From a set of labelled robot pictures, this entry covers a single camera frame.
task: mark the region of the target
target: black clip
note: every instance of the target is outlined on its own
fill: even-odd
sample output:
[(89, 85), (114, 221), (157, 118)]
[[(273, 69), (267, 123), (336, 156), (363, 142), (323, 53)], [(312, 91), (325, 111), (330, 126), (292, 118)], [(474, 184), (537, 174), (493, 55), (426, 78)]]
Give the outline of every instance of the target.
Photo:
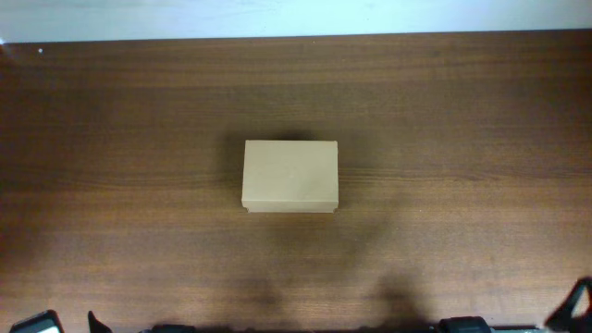
[(89, 328), (91, 333), (113, 333), (111, 328), (96, 319), (93, 311), (89, 311)]
[[(584, 290), (588, 291), (591, 304), (584, 314), (573, 317), (574, 309), (582, 298)], [(569, 331), (570, 333), (592, 332), (592, 277), (584, 277), (573, 286), (572, 292), (560, 307), (547, 319), (545, 325), (554, 331)]]

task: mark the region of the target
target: black device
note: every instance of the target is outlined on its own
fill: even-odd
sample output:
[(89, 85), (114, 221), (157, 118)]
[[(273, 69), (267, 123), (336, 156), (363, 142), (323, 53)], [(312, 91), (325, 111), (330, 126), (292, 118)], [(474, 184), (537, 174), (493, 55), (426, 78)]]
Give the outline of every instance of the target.
[(10, 328), (10, 333), (64, 333), (57, 313), (47, 310), (17, 322)]
[[(588, 298), (592, 301), (592, 277), (585, 277), (577, 281), (567, 299), (549, 317), (546, 328), (490, 327), (482, 317), (457, 317), (442, 319), (439, 324), (414, 330), (398, 330), (392, 327), (362, 327), (354, 330), (316, 331), (315, 333), (592, 333), (592, 302), (587, 311), (581, 316), (574, 317), (574, 310), (584, 291), (588, 291)], [(111, 328), (96, 319), (93, 312), (89, 312), (89, 328), (91, 333), (113, 333)], [(37, 314), (16, 323), (10, 333), (64, 333), (57, 314), (53, 310)], [(281, 333), (281, 331), (256, 331), (252, 328), (244, 331), (234, 331), (231, 328), (197, 328), (182, 325), (159, 325), (152, 329), (145, 329), (140, 333)]]

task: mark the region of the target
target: tabletop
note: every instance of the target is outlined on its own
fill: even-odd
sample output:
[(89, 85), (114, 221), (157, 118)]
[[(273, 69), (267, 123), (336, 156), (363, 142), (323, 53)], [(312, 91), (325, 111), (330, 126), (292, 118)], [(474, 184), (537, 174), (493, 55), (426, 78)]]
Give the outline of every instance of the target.
[[(1, 47), (1, 330), (540, 324), (592, 274), (592, 31)], [(337, 141), (337, 212), (247, 214), (262, 139)]]

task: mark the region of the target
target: wood grain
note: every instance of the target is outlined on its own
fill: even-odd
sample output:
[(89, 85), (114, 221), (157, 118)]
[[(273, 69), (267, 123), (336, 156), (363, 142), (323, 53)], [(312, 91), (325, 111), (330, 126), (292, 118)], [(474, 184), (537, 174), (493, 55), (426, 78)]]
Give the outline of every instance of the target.
[[(538, 324), (592, 274), (591, 31), (2, 52), (4, 331)], [(246, 139), (337, 140), (338, 212), (246, 214)]]

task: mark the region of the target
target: cardboard box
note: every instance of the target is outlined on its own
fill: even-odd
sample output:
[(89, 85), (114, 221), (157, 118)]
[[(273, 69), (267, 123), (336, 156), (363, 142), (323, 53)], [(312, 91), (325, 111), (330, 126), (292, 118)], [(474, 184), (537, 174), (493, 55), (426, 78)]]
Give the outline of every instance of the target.
[(337, 142), (245, 143), (242, 205), (251, 213), (333, 213), (339, 204)]

